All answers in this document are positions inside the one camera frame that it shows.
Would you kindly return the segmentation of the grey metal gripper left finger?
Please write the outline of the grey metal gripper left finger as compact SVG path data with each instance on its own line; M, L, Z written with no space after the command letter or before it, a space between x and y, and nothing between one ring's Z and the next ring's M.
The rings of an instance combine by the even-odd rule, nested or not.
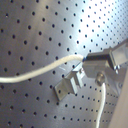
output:
M112 69L106 60L102 61L85 61L82 64L85 74L89 78L96 78L101 74L104 78L108 75L117 75L118 72Z

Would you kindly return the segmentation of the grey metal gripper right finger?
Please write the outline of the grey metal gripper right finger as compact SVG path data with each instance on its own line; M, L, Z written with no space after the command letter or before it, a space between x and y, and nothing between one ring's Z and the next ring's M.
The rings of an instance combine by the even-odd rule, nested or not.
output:
M112 56L112 49L104 49L101 52L89 53L83 61L92 61L92 60L107 60L108 62L114 62Z

